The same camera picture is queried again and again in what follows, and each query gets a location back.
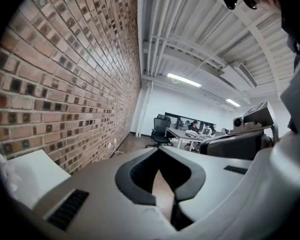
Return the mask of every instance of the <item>wooden floor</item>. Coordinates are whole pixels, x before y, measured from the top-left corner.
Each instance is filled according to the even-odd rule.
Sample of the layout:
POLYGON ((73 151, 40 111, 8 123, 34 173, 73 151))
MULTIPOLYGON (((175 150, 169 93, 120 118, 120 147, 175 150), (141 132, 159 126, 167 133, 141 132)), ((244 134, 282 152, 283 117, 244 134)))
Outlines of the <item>wooden floor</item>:
MULTIPOLYGON (((146 145, 153 144, 154 142, 149 137, 136 137, 135 135, 130 134, 119 147, 118 151, 129 153, 144 149, 146 145)), ((185 148, 185 144, 182 144, 180 148, 183 150, 189 150, 189 146, 185 148)), ((115 155, 124 156, 122 153, 116 153, 115 155)), ((158 171, 154 178, 152 194, 156 197, 156 206, 160 208, 162 214, 170 221, 175 195, 170 189, 168 183, 164 180, 160 171, 158 171)))

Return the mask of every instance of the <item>white desk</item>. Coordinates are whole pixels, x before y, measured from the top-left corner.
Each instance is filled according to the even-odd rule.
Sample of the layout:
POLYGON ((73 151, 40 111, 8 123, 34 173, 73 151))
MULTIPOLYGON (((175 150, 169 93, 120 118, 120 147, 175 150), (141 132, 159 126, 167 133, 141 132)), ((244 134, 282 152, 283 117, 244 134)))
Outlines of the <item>white desk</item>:
POLYGON ((193 149, 194 143, 195 142, 202 142, 205 140, 204 137, 199 137, 199 138, 191 138, 186 135, 186 131, 184 130, 178 130, 178 129, 173 129, 167 127, 165 129, 165 135, 167 136, 167 132, 171 133, 176 139, 178 139, 178 146, 177 148, 180 149, 182 141, 184 142, 190 142, 190 151, 193 149))

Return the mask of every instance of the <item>black office chair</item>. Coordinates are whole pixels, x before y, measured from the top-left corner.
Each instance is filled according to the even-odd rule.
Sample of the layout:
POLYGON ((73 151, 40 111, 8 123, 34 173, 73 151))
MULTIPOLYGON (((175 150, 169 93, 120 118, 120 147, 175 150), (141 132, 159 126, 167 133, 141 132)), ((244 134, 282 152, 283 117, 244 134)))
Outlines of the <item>black office chair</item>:
POLYGON ((168 118, 162 119, 159 117, 160 117, 160 115, 158 115, 157 118, 153 119, 154 129, 152 129, 152 133, 151 133, 151 137, 150 137, 151 139, 153 139, 154 142, 156 142, 156 144, 146 145, 145 148, 159 147, 162 144, 168 145, 169 143, 171 144, 171 146, 173 146, 173 144, 170 142, 170 140, 167 137, 165 137, 166 128, 170 127, 171 121, 168 120, 168 118))

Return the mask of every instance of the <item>ceiling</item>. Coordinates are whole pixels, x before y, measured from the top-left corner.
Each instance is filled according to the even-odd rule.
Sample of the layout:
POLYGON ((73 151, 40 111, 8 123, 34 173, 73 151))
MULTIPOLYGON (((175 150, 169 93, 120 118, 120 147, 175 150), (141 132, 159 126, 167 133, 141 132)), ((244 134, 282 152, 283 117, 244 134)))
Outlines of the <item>ceiling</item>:
POLYGON ((295 56, 279 14, 249 9, 242 0, 235 10, 223 0, 143 0, 139 10, 146 80, 182 90, 182 84, 166 77, 172 73, 201 84, 195 91, 205 99, 219 105, 232 99, 245 106, 262 98, 278 101, 293 76, 295 56), (243 63, 256 88, 240 91, 220 76, 235 61, 243 63))

